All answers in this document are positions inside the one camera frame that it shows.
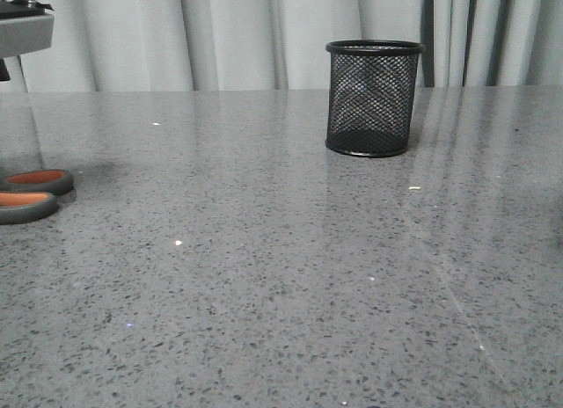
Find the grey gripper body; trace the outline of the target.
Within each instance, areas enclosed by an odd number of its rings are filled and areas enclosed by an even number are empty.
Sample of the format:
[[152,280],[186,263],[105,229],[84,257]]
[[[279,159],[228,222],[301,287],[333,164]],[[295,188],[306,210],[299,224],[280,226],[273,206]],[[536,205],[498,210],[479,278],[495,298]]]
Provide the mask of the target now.
[[55,18],[51,4],[1,0],[1,81],[11,80],[4,60],[52,46]]

